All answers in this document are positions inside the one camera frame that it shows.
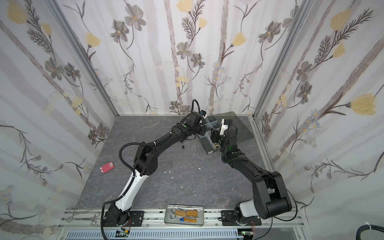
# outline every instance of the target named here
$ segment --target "robotic arm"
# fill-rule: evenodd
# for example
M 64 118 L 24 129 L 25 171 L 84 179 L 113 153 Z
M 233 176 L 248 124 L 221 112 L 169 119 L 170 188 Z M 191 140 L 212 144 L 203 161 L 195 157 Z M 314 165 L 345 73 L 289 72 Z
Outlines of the robotic arm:
M 193 134 L 203 136 L 206 131 L 204 125 L 205 115 L 206 112 L 200 111 L 200 108 L 198 113 L 192 110 L 190 114 L 173 126 L 168 134 L 153 143 L 129 143 L 120 149 L 120 160 L 132 170 L 132 174 L 120 197 L 103 204 L 101 214 L 102 233 L 104 232 L 103 222 L 124 226 L 130 220 L 129 210 L 132 201 L 143 182 L 156 171 L 158 156 L 173 144 L 187 139 L 188 136 Z M 232 119 L 223 119 L 220 131 L 214 129 L 211 131 L 211 140 L 220 144 L 222 161 L 240 171 L 252 183 L 253 200 L 239 203 L 235 208 L 239 223 L 247 222 L 252 216 L 259 215 L 262 219 L 266 219 L 292 209 L 281 175 L 278 172 L 269 172 L 255 165 L 238 149 L 237 127 L 232 125 Z M 122 150 L 129 145 L 139 145 L 133 167 L 121 157 Z M 105 217 L 103 217 L 106 204 L 110 204 L 110 206 Z

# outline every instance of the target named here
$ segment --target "metal tin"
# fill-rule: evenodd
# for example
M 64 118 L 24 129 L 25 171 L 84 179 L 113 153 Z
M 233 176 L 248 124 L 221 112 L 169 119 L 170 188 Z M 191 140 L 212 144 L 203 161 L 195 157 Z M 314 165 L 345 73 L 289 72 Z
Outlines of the metal tin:
M 197 210 L 197 219 L 196 223 L 194 222 L 182 222 L 180 219 L 182 217 L 176 216 L 174 219 L 171 218 L 175 216 L 174 212 L 176 210 Z M 185 205 L 168 205 L 166 208 L 166 215 L 164 217 L 164 223 L 166 224 L 181 224 L 181 225 L 204 225 L 204 208 L 198 206 L 185 206 Z

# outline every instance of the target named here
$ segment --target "wallpaper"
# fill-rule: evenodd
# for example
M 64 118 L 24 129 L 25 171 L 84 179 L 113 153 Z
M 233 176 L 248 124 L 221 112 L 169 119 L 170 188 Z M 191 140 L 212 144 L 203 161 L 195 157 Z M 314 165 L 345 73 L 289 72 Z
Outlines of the wallpaper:
M 0 13 L 0 238 L 50 239 L 114 117 L 43 1 Z
M 58 3 L 120 114 L 252 114 L 301 1 Z
M 384 225 L 383 1 L 315 1 L 257 116 L 313 240 Z

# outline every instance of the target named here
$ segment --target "black mounting plate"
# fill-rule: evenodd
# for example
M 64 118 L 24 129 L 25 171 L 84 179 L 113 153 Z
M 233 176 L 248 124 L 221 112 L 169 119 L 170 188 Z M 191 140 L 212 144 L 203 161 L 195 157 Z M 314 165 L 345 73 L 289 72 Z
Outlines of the black mounting plate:
M 144 211 L 129 211 L 129 214 L 131 215 L 131 224 L 130 224 L 131 227 L 141 227 L 141 223 L 143 222 L 143 217 L 144 217 Z M 116 227 L 115 224 L 111 222 L 109 223 L 107 222 L 103 224 L 104 227 Z
M 223 226 L 239 226 L 236 222 L 236 216 L 235 211 L 233 210 L 222 210 L 221 211 L 221 219 L 223 220 Z M 260 218 L 257 217 L 251 217 L 246 225 L 244 226 L 252 226 L 252 222 L 255 224 L 255 226 L 261 226 L 262 221 Z

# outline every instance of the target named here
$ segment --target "surgical scissors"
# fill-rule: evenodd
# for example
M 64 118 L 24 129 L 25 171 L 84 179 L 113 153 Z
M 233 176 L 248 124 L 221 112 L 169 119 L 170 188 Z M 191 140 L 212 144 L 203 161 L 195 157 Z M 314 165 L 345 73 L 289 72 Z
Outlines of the surgical scissors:
M 72 220 L 87 220 L 87 221 L 91 221 L 91 226 L 95 226 L 97 221 L 95 220 L 98 216 L 100 216 L 100 213 L 95 213 L 93 217 L 79 217 L 79 218 L 75 218 L 76 215 L 79 215 L 79 214 L 84 214 L 86 212 L 90 212 L 92 211 L 93 209 L 90 209 L 90 210 L 87 210 L 87 211 L 82 211 L 82 212 L 76 212 L 76 209 L 70 209 L 69 210 L 69 213 L 71 213 L 71 210 L 73 210 L 73 213 L 72 213 L 72 216 L 70 217 L 67 217 L 66 221 L 67 222 L 70 222 Z

